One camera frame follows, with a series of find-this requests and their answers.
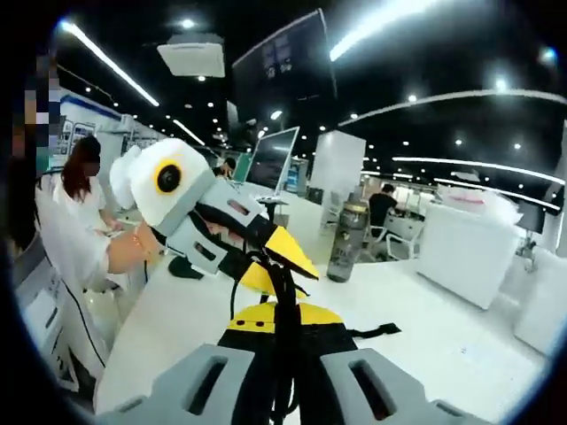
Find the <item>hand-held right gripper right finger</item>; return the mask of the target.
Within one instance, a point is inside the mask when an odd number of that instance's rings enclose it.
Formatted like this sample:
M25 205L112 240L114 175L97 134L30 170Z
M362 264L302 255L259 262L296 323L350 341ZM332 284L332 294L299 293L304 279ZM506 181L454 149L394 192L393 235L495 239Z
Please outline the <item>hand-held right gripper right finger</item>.
M424 386L371 348L359 349L356 338L393 335L401 330L385 323L372 330L346 328L334 312L306 303L298 305L302 329L318 348L313 389L298 382L301 424L485 424L472 413L446 401L430 401Z

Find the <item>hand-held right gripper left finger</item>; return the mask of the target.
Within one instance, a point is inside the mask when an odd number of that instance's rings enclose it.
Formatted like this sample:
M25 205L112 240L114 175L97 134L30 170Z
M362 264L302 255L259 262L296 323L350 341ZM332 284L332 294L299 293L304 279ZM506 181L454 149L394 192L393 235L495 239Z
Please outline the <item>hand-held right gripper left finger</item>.
M255 352L203 344L97 424L269 424L274 387Z

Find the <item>person's left hand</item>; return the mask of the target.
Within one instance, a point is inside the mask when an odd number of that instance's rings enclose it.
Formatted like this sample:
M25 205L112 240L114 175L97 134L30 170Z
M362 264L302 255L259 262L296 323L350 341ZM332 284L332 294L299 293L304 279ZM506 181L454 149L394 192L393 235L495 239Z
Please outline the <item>person's left hand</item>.
M138 245L144 253L144 259L153 262L162 253L162 245L153 234L151 227L142 220L135 228L134 234Z

